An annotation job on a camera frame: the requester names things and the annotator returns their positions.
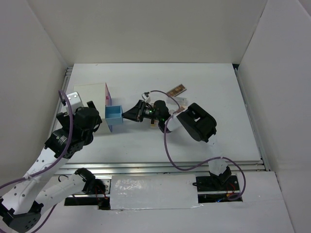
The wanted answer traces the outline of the pink drawer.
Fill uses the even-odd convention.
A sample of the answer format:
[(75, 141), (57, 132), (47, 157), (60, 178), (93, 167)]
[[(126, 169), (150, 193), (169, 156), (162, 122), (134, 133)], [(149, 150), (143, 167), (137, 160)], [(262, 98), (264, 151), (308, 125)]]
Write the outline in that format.
[(105, 105), (106, 106), (112, 105), (112, 98), (111, 98), (107, 83), (105, 83)]

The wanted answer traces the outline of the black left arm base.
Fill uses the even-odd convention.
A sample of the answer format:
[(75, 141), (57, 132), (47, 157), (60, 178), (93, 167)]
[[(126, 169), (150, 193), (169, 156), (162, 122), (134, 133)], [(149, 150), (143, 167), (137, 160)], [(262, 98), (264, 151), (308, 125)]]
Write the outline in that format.
[(111, 179), (96, 179), (91, 191), (83, 191), (68, 196), (64, 206), (92, 206), (98, 210), (110, 210)]

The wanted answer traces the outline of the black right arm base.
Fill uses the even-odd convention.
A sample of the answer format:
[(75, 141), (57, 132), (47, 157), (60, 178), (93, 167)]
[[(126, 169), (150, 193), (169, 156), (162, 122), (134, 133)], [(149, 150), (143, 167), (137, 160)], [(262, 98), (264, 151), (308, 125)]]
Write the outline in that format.
[(197, 176), (196, 181), (192, 183), (197, 187), (198, 192), (210, 193), (236, 193), (240, 191), (240, 186), (236, 175), (231, 175), (224, 184), (220, 184), (211, 176)]

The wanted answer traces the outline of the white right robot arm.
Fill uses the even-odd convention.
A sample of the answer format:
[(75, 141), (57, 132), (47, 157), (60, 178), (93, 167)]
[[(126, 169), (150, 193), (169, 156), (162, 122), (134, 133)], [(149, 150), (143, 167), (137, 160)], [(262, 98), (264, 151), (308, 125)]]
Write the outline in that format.
[[(193, 103), (187, 109), (179, 113), (175, 112), (170, 114), (169, 109), (163, 100), (157, 100), (153, 105), (150, 105), (143, 100), (139, 100), (134, 107), (122, 113), (122, 117), (134, 122), (142, 122), (145, 118), (157, 120), (158, 127), (164, 134), (165, 152), (173, 167), (180, 171), (190, 171), (207, 163), (212, 186), (217, 190), (222, 190), (228, 185), (231, 170), (227, 165), (225, 158), (221, 157), (216, 138), (217, 122), (212, 115), (206, 112), (198, 104)], [(213, 157), (189, 168), (177, 166), (169, 155), (167, 134), (181, 126), (195, 141), (207, 143)]]

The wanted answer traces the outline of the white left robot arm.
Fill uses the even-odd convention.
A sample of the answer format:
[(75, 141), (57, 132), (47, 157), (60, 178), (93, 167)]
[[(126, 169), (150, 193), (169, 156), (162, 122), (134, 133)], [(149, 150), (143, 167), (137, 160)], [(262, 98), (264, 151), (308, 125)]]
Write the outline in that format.
[(86, 168), (79, 168), (62, 182), (46, 189), (55, 172), (84, 146), (93, 141), (93, 134), (102, 123), (92, 101), (78, 107), (72, 114), (59, 113), (61, 128), (54, 131), (24, 180), (0, 199), (3, 222), (18, 233), (31, 230), (41, 216), (69, 195), (83, 192), (89, 195), (105, 193), (104, 183)]

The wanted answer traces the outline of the light blue drawer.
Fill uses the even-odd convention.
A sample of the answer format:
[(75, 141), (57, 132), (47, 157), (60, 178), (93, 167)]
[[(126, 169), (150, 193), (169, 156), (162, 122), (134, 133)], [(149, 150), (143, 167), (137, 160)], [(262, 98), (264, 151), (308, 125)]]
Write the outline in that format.
[(105, 120), (109, 126), (123, 124), (123, 110), (121, 105), (106, 106)]

